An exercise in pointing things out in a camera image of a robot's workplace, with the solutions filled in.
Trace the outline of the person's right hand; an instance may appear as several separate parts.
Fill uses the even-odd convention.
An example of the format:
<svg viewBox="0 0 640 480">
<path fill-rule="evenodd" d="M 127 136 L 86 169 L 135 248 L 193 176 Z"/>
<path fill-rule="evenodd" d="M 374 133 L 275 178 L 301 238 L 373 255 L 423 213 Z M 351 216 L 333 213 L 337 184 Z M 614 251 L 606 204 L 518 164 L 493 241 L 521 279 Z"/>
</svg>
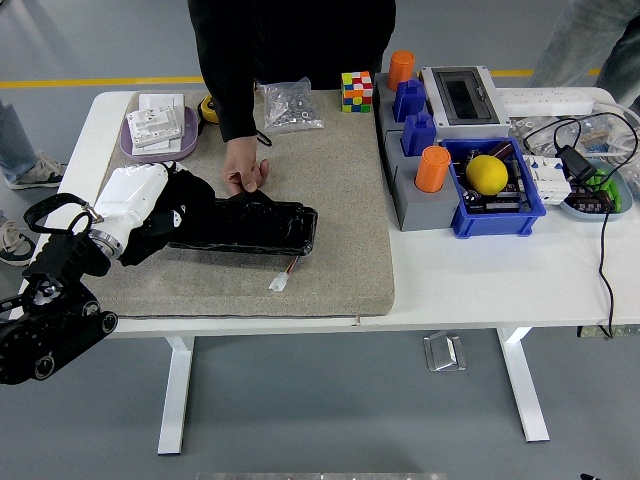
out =
<svg viewBox="0 0 640 480">
<path fill-rule="evenodd" d="M 232 139 L 226 143 L 226 155 L 221 178 L 231 195 L 255 192 L 269 173 L 269 161 L 257 161 L 257 136 Z"/>
</svg>

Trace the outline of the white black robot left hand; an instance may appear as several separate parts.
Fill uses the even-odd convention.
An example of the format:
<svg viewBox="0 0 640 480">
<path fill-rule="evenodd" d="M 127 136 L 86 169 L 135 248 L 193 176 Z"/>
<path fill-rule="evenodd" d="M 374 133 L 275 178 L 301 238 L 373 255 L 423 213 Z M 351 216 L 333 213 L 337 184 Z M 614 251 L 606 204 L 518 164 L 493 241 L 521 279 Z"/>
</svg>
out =
<svg viewBox="0 0 640 480">
<path fill-rule="evenodd" d="M 116 168 L 94 206 L 101 220 L 93 224 L 90 236 L 124 247 L 132 231 L 152 215 L 169 181 L 183 172 L 189 170 L 178 162 Z"/>
</svg>

